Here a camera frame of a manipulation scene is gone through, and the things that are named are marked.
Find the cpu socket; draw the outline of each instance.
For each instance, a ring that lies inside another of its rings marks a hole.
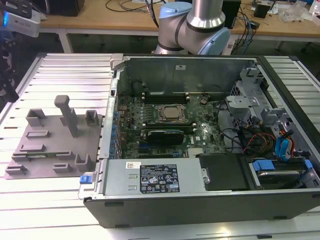
[[[158,107],[160,122],[185,121],[185,107],[181,104],[162,105]]]

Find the power supply label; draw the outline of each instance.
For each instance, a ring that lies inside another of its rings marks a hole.
[[[141,165],[140,192],[143,194],[180,192],[177,165]]]

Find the motherboard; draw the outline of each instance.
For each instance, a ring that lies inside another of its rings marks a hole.
[[[216,103],[202,94],[184,99],[120,96],[121,158],[194,158],[225,152],[215,122]]]

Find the white table leg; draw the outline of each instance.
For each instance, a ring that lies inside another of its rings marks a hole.
[[[238,40],[239,35],[231,34],[228,43],[226,44],[222,55],[231,55],[232,49],[234,48],[235,42]]]
[[[275,50],[279,51],[283,44],[284,44],[284,41],[278,41],[275,46]]]
[[[65,53],[65,54],[71,54],[71,53],[73,53],[74,50],[73,50],[73,48],[72,48],[72,45],[71,45],[69,36],[68,36],[68,34],[66,33],[66,31],[58,32],[58,35],[59,35],[60,42],[61,42],[61,45],[62,45],[62,48],[63,48],[64,53]]]

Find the blue cable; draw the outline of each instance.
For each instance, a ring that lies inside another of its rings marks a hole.
[[[245,21],[245,24],[248,25],[248,27],[249,27],[249,30],[248,30],[249,40],[248,40],[248,42],[246,42],[246,45],[244,45],[245,48],[244,48],[244,50],[243,50],[243,53],[241,54],[241,55],[243,55],[243,54],[246,53],[246,51],[247,51],[247,49],[248,49],[248,47],[249,47],[249,45],[250,45],[250,43],[251,43],[251,32],[252,32],[252,34],[253,34],[253,30],[252,30],[252,28],[251,28],[250,21],[249,21],[249,19],[248,19],[247,17],[244,18],[244,17],[237,16],[237,18],[238,18],[238,19],[241,19],[241,20],[244,20],[244,21]]]
[[[243,54],[245,54],[246,53],[246,51],[247,51],[247,49],[248,49],[248,47],[249,47],[249,45],[250,45],[250,43],[251,43],[251,35],[250,35],[250,31],[252,31],[252,34],[254,34],[253,33],[253,30],[251,29],[251,24],[250,24],[250,22],[249,22],[249,19],[248,18],[246,18],[246,20],[247,20],[247,24],[248,24],[248,26],[249,26],[249,42],[248,42],[248,44],[245,46],[245,48],[244,48],[244,50],[243,50],[243,53],[241,54],[241,55],[243,55]]]

